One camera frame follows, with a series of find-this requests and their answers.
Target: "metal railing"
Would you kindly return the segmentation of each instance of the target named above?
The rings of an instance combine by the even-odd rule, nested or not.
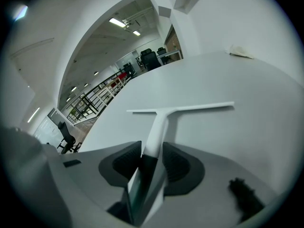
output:
[[[118,76],[124,73],[124,70],[113,74],[103,82],[99,83],[96,87],[91,89],[85,95],[81,95],[74,100],[66,109],[70,109],[67,119],[73,124],[78,124],[83,121],[97,117],[108,106],[114,96],[121,90],[124,83],[121,80],[117,80],[115,83],[109,82],[118,78]]]

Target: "desk surface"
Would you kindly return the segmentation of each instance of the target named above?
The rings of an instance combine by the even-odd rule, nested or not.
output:
[[[180,51],[180,50],[168,51],[168,52],[166,52],[166,53],[164,53],[164,54],[158,55],[157,58],[161,58],[161,57],[165,57],[165,56],[168,56],[168,55],[172,55],[172,54],[174,54],[174,53],[178,53],[179,51]]]
[[[303,89],[291,77],[257,59],[224,52],[182,59],[140,75],[122,88],[80,152],[138,140],[145,145],[155,114],[132,114],[126,112],[129,109],[235,101],[234,110],[170,115],[164,139],[230,158],[281,190],[292,175],[288,176],[288,168],[282,170],[281,158],[270,156],[274,150],[280,152],[285,166],[295,166],[299,160],[297,152],[283,143],[303,142],[295,135],[299,126],[304,127],[300,95]]]
[[[116,77],[115,79],[113,79],[110,83],[107,83],[105,87],[109,87],[111,86],[112,83],[115,83],[118,80],[118,77]]]

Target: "white ceiling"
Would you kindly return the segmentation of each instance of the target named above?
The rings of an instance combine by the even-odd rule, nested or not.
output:
[[[118,10],[110,18],[115,18],[119,21],[134,15],[135,13],[152,7],[150,0],[135,0],[125,7]],[[148,30],[155,28],[154,12],[150,12],[143,17],[136,19],[137,23],[134,22],[125,30],[115,24],[112,24],[108,19],[97,28],[86,43],[82,46],[75,61],[71,66],[67,77],[65,78],[62,94],[60,97],[59,108],[66,105],[66,99],[71,94],[71,87],[77,86],[79,91],[82,91],[85,83],[90,83],[94,79],[92,74],[92,66],[95,61],[109,51],[111,51],[116,45],[123,41],[128,40],[130,37],[134,37],[132,31],[139,31],[144,33]],[[96,68],[94,70],[102,71],[104,68]]]

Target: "fluorescent light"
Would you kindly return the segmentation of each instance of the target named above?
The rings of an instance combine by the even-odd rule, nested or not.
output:
[[[56,110],[55,110],[55,111],[56,111]],[[54,115],[55,111],[53,112],[53,114],[52,114],[52,115]],[[52,117],[52,115],[51,115],[51,117]]]
[[[40,107],[38,107],[38,109],[33,113],[33,115],[29,118],[28,123],[30,122],[30,120],[32,120],[33,116],[37,113],[37,111],[39,111]]]
[[[140,36],[141,34],[138,31],[133,32],[135,35]]]
[[[15,21],[20,18],[23,18],[25,16],[27,10],[28,10],[27,6],[25,6],[25,5],[21,6],[20,9],[16,13],[17,15],[15,16],[15,18],[16,18]]]
[[[120,26],[120,27],[125,27],[125,24],[124,24],[124,23],[122,23],[122,22],[120,22],[120,21],[118,21],[118,20],[116,20],[116,19],[114,19],[114,18],[111,18],[109,21],[110,21],[111,23],[113,23],[113,24],[116,24],[116,25]]]

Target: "office chair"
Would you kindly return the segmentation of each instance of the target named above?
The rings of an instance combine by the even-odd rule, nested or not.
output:
[[[165,48],[162,48],[162,47],[158,48],[158,50],[157,50],[157,54],[158,55],[162,55],[162,54],[165,54],[165,53],[166,53],[166,49]],[[169,57],[162,57],[161,58],[162,63],[164,65],[168,63],[169,59],[170,59]]]
[[[133,68],[133,66],[131,65],[131,64],[125,64],[124,66],[123,66],[124,68],[124,71],[127,73],[127,75],[129,76],[129,77],[133,77],[133,75],[134,75],[134,73],[135,73],[135,70],[134,70],[134,68]]]
[[[156,69],[157,67],[160,67],[161,64],[159,63],[156,53],[154,51],[148,53],[144,56],[144,60],[147,62],[147,69],[148,71],[151,71],[153,69]]]
[[[81,146],[79,145],[82,145],[81,142],[79,142],[77,145],[74,145],[74,143],[76,142],[76,139],[70,135],[70,133],[68,132],[68,129],[67,129],[67,125],[65,122],[60,122],[58,124],[58,129],[61,131],[61,134],[63,135],[63,140],[62,141],[66,141],[66,145],[65,146],[62,146],[62,141],[61,143],[58,145],[57,149],[59,147],[61,147],[63,150],[61,151],[62,154],[65,154],[66,152],[70,151],[72,152],[72,150],[74,151],[74,153],[76,153]]]

